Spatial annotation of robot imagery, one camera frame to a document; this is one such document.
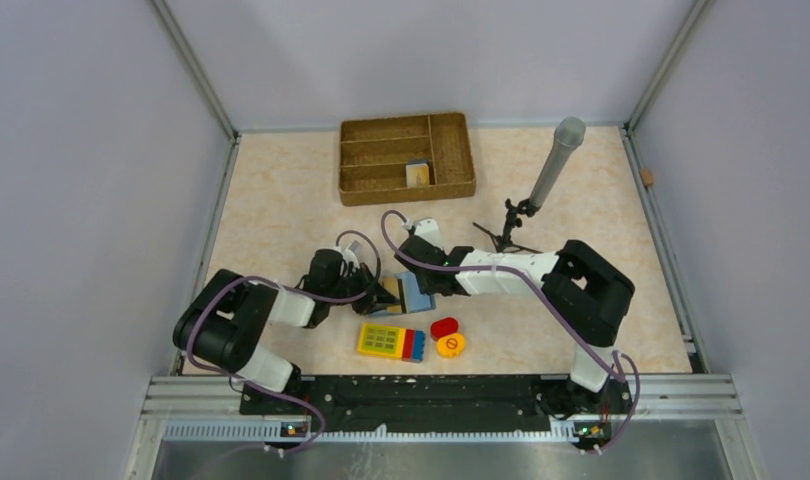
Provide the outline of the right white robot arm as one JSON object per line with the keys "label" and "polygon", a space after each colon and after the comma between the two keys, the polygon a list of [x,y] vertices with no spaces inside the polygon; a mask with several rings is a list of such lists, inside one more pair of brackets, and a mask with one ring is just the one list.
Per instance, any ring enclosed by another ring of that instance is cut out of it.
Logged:
{"label": "right white robot arm", "polygon": [[576,342],[567,397],[593,412],[608,397],[606,380],[624,382],[615,354],[634,283],[592,247],[569,240],[556,252],[496,253],[469,246],[446,252],[434,233],[414,228],[395,250],[423,293],[518,295],[538,299]]}

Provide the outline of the blue leather card holder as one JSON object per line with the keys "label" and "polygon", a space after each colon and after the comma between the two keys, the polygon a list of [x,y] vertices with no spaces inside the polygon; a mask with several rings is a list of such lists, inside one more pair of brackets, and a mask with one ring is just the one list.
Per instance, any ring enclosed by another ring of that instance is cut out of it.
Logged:
{"label": "blue leather card holder", "polygon": [[389,314],[386,310],[381,310],[371,314],[372,317],[421,313],[431,311],[436,308],[436,301],[434,296],[423,294],[419,288],[419,285],[415,281],[414,275],[411,274],[410,272],[406,271],[391,275],[385,275],[382,276],[381,278],[384,278],[386,276],[396,276],[401,280],[405,300],[404,312],[402,314]]}

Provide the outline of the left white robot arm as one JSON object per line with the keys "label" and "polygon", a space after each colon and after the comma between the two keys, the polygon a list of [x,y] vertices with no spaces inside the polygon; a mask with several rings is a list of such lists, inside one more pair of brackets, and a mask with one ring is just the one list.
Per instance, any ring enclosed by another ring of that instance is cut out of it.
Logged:
{"label": "left white robot arm", "polygon": [[261,344],[267,324],[313,329],[328,317],[332,298],[350,298],[359,315],[400,302],[395,288],[383,286],[354,252],[340,247],[317,250],[308,272],[292,288],[240,278],[218,270],[176,323],[172,342],[185,350],[199,325],[193,356],[262,386],[264,401],[283,414],[300,404],[302,388],[292,380],[300,370]]}

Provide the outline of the gold credit card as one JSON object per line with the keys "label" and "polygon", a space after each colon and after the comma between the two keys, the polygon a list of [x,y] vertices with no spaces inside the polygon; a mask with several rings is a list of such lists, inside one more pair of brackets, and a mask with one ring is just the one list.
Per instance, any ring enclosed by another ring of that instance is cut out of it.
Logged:
{"label": "gold credit card", "polygon": [[387,300],[386,311],[389,314],[402,314],[404,312],[404,300],[400,279],[396,276],[386,276],[383,278],[382,286],[391,297],[390,300]]}

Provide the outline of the white credit card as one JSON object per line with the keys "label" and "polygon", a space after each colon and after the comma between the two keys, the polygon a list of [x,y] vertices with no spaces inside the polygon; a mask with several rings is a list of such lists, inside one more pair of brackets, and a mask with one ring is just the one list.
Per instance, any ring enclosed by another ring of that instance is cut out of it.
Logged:
{"label": "white credit card", "polygon": [[428,163],[410,163],[405,166],[406,186],[421,188],[431,185],[431,169]]}

